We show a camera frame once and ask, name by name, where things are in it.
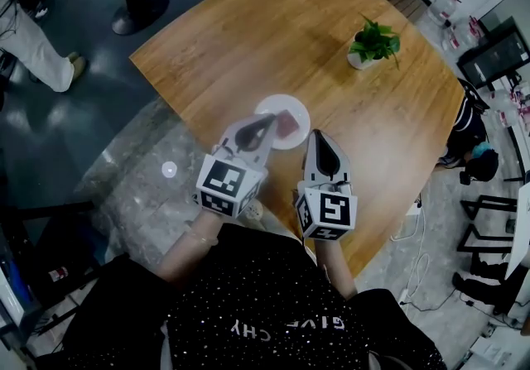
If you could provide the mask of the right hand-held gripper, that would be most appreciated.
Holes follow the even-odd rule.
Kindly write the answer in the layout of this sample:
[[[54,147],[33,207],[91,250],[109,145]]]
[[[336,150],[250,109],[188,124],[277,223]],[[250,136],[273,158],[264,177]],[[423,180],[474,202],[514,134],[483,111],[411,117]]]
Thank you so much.
[[[329,180],[314,181],[320,174]],[[340,240],[354,231],[358,198],[352,194],[349,159],[340,146],[320,130],[307,138],[303,178],[294,203],[303,239]]]

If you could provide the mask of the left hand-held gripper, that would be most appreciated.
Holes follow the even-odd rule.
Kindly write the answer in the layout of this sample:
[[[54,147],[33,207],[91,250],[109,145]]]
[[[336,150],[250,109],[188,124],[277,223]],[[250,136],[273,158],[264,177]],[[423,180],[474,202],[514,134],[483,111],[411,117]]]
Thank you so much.
[[[211,154],[206,154],[196,181],[196,200],[203,209],[237,218],[257,196],[267,178],[265,162],[274,141],[273,113],[254,114],[230,124]],[[250,161],[242,154],[248,152]]]

